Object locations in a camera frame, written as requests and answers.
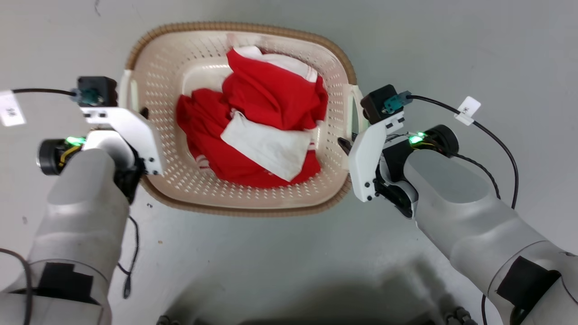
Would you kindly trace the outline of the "beige laundry basket brown rim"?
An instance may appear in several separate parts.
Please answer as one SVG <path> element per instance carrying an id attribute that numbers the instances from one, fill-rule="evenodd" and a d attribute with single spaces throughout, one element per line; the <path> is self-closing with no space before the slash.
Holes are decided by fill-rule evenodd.
<path id="1" fill-rule="evenodd" d="M 285 54 L 314 68 L 329 95 L 325 120 L 313 138 L 321 171 L 308 181 L 259 189 L 218 179 L 201 169 L 175 120 L 180 95 L 219 86 L 227 72 L 226 53 L 234 46 L 258 46 Z M 368 127 L 361 91 L 345 52 L 330 39 L 310 32 L 231 21 L 195 21 L 161 25 L 133 47 L 119 89 L 118 104 L 139 114 L 160 137 L 163 172 L 142 178 L 143 188 L 163 205 L 201 214 L 234 217 L 291 217 L 324 212 L 352 188 L 347 156 L 338 138 Z"/>

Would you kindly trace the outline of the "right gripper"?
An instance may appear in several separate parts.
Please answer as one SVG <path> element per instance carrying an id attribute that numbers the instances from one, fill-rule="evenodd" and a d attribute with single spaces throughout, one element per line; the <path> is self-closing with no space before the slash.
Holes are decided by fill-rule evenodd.
<path id="1" fill-rule="evenodd" d="M 354 141 L 339 137 L 338 145 L 349 156 Z M 413 152 L 408 139 L 390 139 L 385 142 L 376 169 L 376 193 L 390 201 L 395 208 L 408 219 L 414 216 L 418 194 L 407 181 L 403 169 L 406 160 Z"/>

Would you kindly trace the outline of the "red garment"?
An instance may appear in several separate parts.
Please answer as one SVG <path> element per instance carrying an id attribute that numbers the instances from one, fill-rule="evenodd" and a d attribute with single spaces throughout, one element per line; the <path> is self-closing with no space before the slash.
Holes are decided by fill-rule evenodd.
<path id="1" fill-rule="evenodd" d="M 323 78 L 296 58 L 265 54 L 256 46 L 236 47 L 226 57 L 230 72 L 218 87 L 196 88 L 176 103 L 176 123 L 198 167 L 223 181 L 258 188 L 295 185 L 317 175 L 321 165 L 315 144 L 301 173 L 284 181 L 226 144 L 221 134 L 231 111 L 238 110 L 254 123 L 310 132 L 314 142 L 329 99 Z"/>

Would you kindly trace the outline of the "white cloth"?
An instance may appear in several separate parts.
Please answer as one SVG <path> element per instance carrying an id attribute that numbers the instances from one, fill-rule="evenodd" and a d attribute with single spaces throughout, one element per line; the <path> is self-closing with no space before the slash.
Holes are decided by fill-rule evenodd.
<path id="1" fill-rule="evenodd" d="M 238 110 L 230 115 L 221 134 L 226 144 L 284 181 L 293 181 L 301 173 L 308 152 L 314 150 L 311 132 L 254 123 Z"/>

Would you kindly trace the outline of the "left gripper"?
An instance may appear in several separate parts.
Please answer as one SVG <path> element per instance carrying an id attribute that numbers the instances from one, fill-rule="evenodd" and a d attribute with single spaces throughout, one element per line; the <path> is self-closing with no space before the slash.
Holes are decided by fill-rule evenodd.
<path id="1" fill-rule="evenodd" d="M 150 112 L 148 107 L 142 107 L 139 111 L 140 115 L 146 120 L 149 119 Z M 136 190 L 139 185 L 139 181 L 143 175 L 147 174 L 145 159 L 140 157 L 138 152 L 134 150 L 130 144 L 128 145 L 134 158 L 134 162 L 129 164 L 125 168 L 116 168 L 114 173 L 114 183 L 118 189 L 124 194 L 128 203 L 133 204 Z"/>

